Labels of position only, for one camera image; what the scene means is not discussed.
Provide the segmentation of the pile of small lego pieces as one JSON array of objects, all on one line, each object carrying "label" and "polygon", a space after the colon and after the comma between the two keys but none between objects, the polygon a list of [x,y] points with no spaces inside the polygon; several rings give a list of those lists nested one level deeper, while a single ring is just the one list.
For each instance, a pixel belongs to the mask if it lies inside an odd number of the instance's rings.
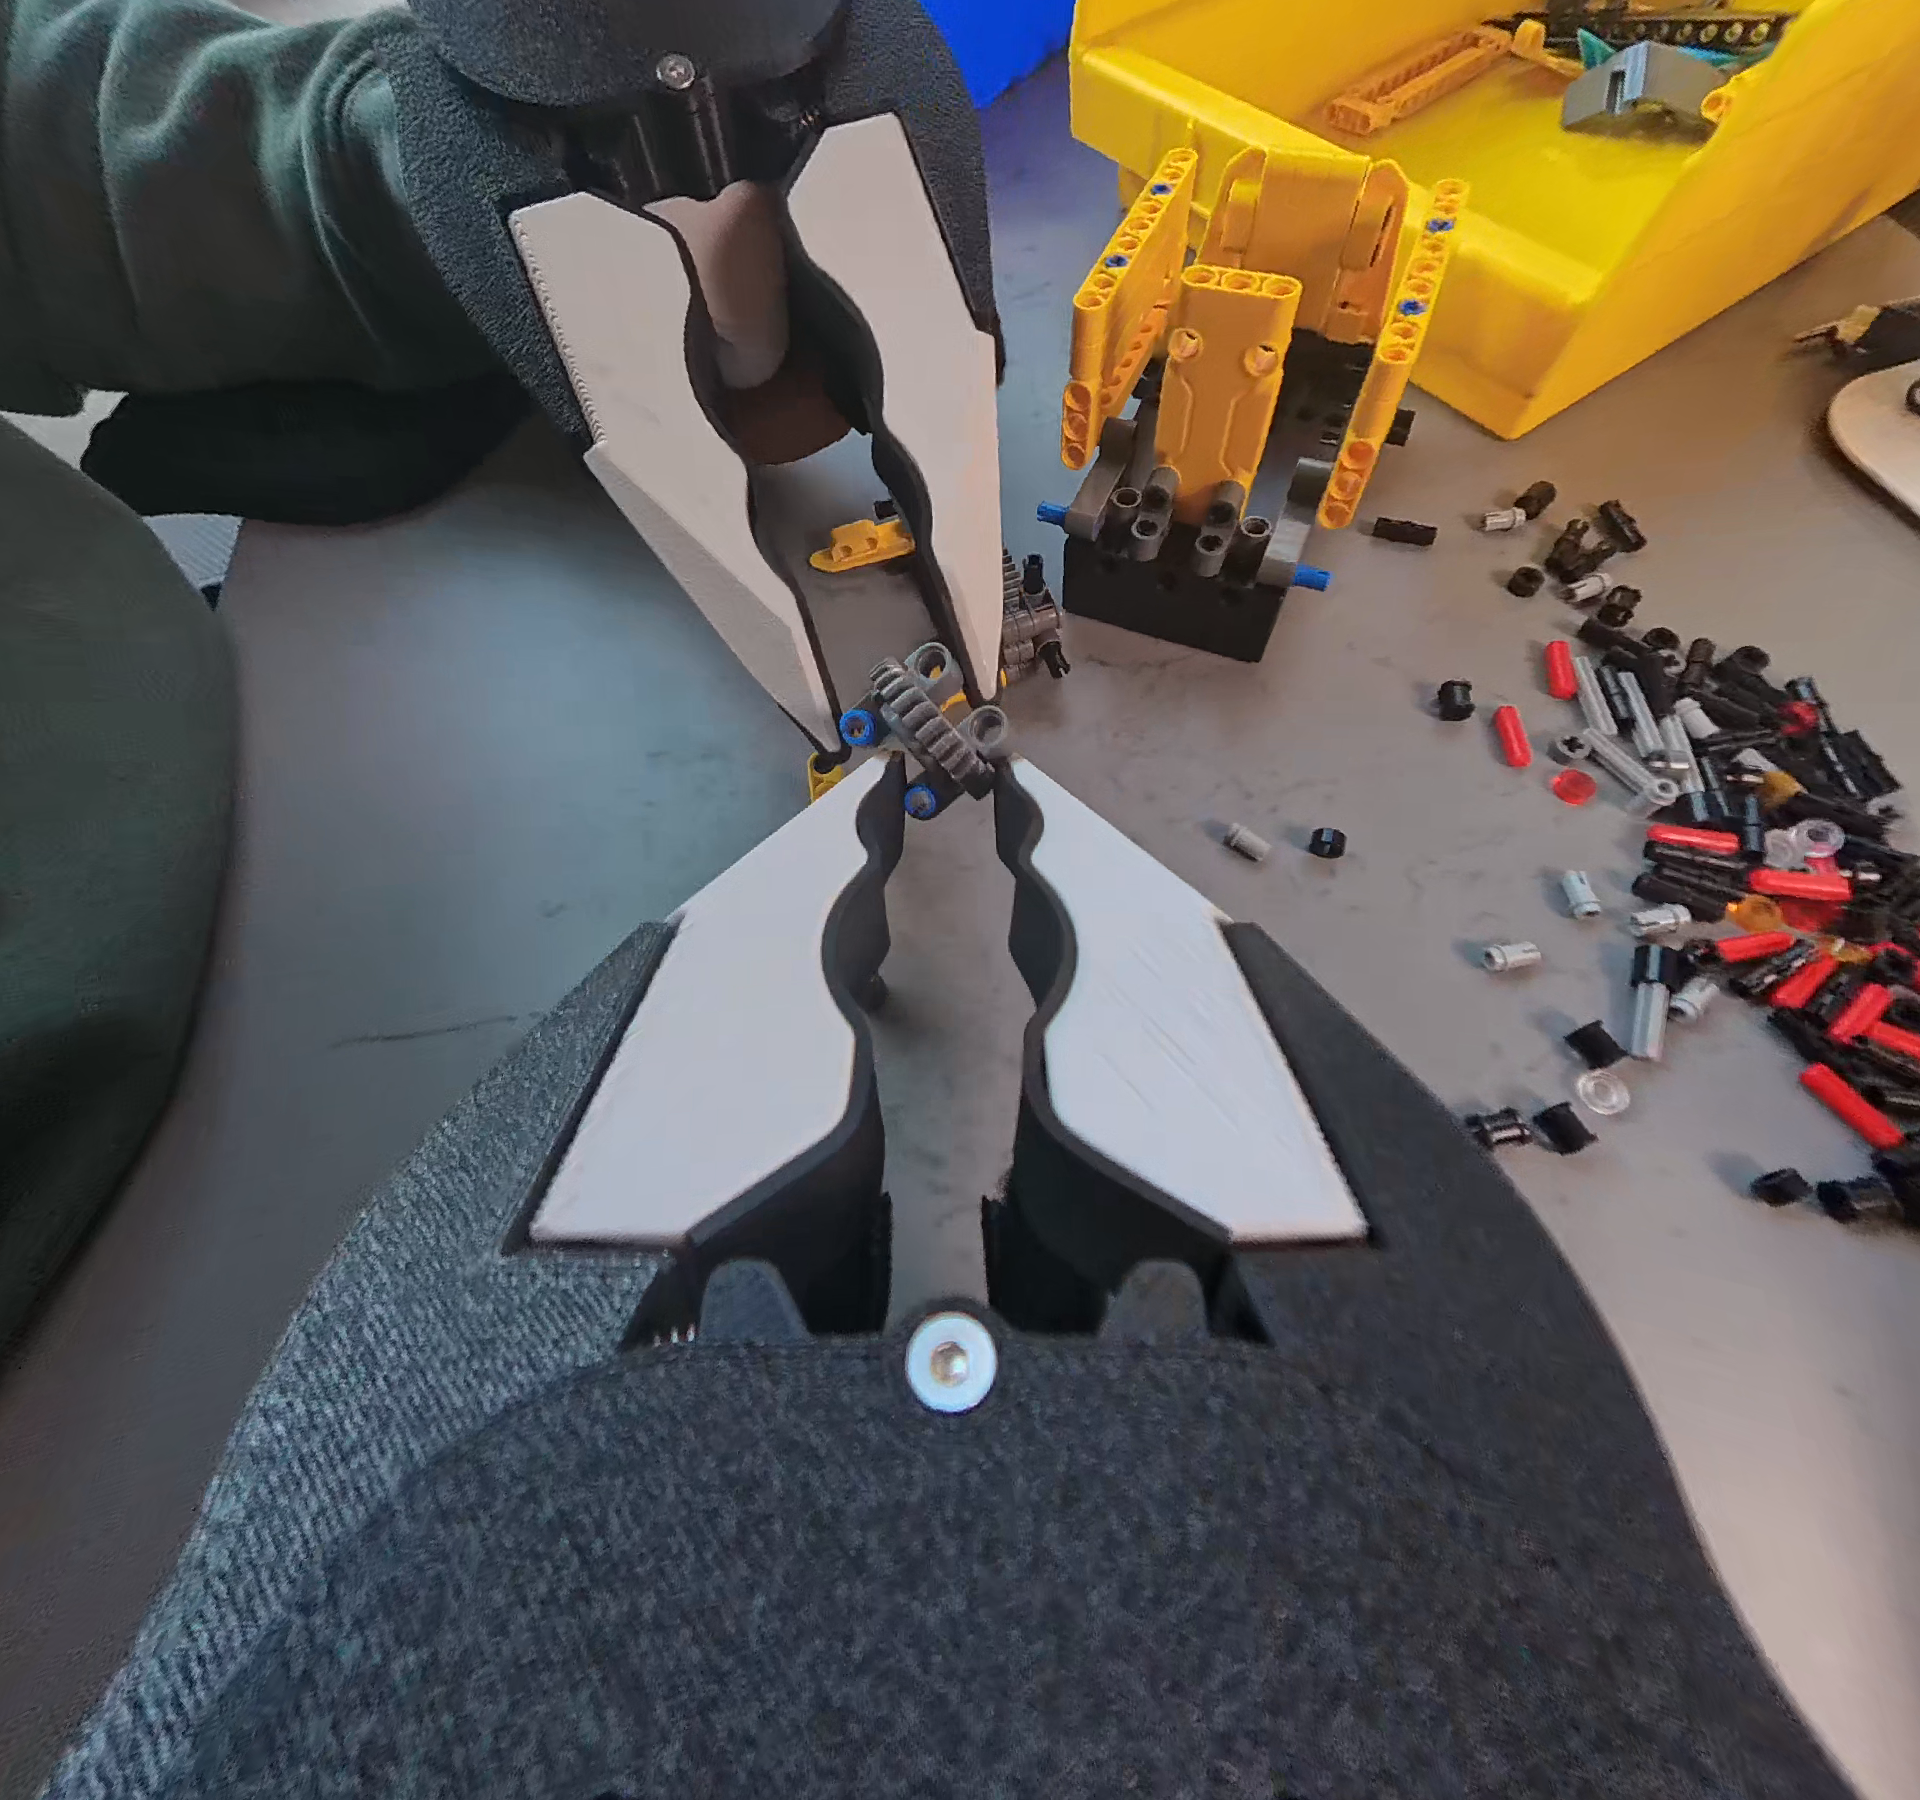
[{"label": "pile of small lego pieces", "polygon": [[1861,1146],[1853,1170],[1756,1165],[1745,1191],[1838,1224],[1918,1228],[1918,844],[1903,836],[1903,781],[1809,674],[1648,620],[1647,532],[1627,507],[1601,499],[1563,523],[1553,507],[1557,486],[1536,479],[1472,519],[1501,546],[1496,586],[1542,604],[1523,629],[1536,696],[1444,677],[1431,720],[1484,733],[1490,765],[1550,821],[1507,857],[1507,805],[1484,805],[1472,864],[1490,870],[1481,902],[1496,915],[1477,920],[1472,964],[1484,943],[1532,940],[1539,967],[1481,978],[1542,988],[1563,967],[1590,1003],[1547,1003],[1550,1088],[1465,1113],[1568,1100],[1601,1142],[1721,1010],[1754,1019],[1796,1095]]}]

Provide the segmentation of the person's left forearm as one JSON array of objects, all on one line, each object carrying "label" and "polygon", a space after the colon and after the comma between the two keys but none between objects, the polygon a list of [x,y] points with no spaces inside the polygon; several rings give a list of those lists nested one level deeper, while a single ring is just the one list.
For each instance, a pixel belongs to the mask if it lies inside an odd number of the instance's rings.
[{"label": "person's left forearm", "polygon": [[438,273],[383,48],[401,9],[4,0],[4,413],[116,408],[134,516],[362,523],[532,413]]}]

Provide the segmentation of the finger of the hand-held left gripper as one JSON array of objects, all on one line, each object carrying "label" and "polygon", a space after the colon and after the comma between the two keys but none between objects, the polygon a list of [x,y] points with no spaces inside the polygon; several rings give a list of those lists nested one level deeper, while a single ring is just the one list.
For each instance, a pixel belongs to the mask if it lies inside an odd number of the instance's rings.
[{"label": "finger of the hand-held left gripper", "polygon": [[593,194],[523,206],[509,236],[588,420],[591,473],[754,681],[834,754],[819,648],[754,538],[749,468],[685,356],[696,289],[679,239]]},{"label": "finger of the hand-held left gripper", "polygon": [[976,704],[998,681],[995,341],[894,113],[830,125],[785,188],[788,254],[916,538],[927,616]]}]

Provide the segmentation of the person's left hand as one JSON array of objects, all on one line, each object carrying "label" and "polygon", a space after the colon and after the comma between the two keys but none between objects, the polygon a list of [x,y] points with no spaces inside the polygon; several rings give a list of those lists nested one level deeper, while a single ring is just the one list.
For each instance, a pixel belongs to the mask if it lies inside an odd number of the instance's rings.
[{"label": "person's left hand", "polygon": [[653,201],[693,258],[720,376],[720,422],[754,465],[794,465],[842,440],[852,420],[797,327],[782,194],[740,178],[714,198]]}]

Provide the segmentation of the large yellow black lego model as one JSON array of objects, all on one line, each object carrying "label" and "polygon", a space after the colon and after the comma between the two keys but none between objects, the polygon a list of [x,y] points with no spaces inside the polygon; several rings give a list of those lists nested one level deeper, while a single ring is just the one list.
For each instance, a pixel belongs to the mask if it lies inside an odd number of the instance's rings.
[{"label": "large yellow black lego model", "polygon": [[1062,461],[1064,614],[1261,660],[1413,410],[1405,397],[1471,183],[1252,145],[1201,206],[1167,149],[1077,286]]}]

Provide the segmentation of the grey lego gear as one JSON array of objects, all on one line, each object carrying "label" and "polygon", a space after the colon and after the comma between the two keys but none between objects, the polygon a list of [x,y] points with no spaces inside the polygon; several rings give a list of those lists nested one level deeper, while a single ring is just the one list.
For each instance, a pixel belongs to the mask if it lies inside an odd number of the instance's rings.
[{"label": "grey lego gear", "polygon": [[882,729],[869,751],[890,748],[906,757],[906,787],[931,781],[948,808],[995,788],[998,769],[1012,757],[1012,720],[995,704],[973,707],[957,660],[940,639],[925,639],[904,659],[876,660],[855,707],[875,708]]}]

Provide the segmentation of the book stand with white base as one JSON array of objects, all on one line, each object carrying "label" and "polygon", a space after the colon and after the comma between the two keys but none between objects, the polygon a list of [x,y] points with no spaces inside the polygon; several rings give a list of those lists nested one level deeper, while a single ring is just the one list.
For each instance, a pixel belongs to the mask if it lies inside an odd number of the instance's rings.
[{"label": "book stand with white base", "polygon": [[1918,520],[1918,361],[1864,371],[1832,397],[1838,456]]}]

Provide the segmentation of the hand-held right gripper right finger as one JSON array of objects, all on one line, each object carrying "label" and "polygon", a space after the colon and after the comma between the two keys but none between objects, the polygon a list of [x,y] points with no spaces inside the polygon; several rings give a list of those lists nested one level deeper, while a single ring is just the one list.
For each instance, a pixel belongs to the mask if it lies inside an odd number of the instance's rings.
[{"label": "hand-held right gripper right finger", "polygon": [[1361,1243],[1228,915],[1033,760],[995,781],[1033,997],[1012,1200],[1046,1249]]}]

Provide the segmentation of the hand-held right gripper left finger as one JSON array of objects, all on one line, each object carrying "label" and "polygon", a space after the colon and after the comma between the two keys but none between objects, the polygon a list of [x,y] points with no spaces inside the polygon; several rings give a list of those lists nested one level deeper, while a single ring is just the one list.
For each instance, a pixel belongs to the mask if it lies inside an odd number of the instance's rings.
[{"label": "hand-held right gripper left finger", "polygon": [[900,851],[904,762],[869,760],[673,911],[532,1243],[842,1246],[882,1188],[870,1010]]}]

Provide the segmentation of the heap of large lego parts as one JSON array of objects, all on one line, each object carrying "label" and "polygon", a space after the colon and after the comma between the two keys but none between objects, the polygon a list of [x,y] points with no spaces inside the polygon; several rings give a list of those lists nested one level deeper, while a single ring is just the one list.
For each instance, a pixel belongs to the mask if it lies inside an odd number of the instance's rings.
[{"label": "heap of large lego parts", "polygon": [[1796,11],[1736,0],[1544,0],[1374,64],[1325,100],[1325,121],[1346,136],[1374,136],[1501,64],[1523,64],[1559,84],[1565,130],[1709,134],[1730,110],[1736,76],[1765,63],[1793,24]]}]

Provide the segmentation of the yellow grey lego claw assembly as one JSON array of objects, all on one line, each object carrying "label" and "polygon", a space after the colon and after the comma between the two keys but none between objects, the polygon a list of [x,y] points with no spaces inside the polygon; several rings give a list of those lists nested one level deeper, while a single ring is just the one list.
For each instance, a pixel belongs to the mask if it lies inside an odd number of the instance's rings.
[{"label": "yellow grey lego claw assembly", "polygon": [[[891,499],[875,504],[870,516],[831,528],[824,549],[812,550],[812,568],[846,577],[870,565],[904,565],[916,555],[906,520]],[[1062,629],[1062,604],[1046,581],[1042,555],[1016,560],[1001,549],[1001,635],[998,684],[1046,674],[1068,678],[1071,660]]]}]

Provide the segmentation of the yellow bin with large parts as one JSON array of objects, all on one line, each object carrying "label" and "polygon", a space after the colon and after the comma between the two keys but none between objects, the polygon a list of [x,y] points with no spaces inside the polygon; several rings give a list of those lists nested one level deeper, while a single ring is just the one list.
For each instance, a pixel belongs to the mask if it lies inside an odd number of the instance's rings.
[{"label": "yellow bin with large parts", "polygon": [[[1703,0],[1635,0],[1665,11]],[[1520,438],[1918,188],[1918,0],[1730,0],[1790,11],[1703,139],[1563,128],[1550,70],[1507,58],[1349,139],[1326,108],[1395,55],[1547,0],[1077,0],[1071,125],[1124,198],[1197,155],[1191,239],[1246,152],[1390,157],[1465,181],[1465,242],[1413,377]]]}]

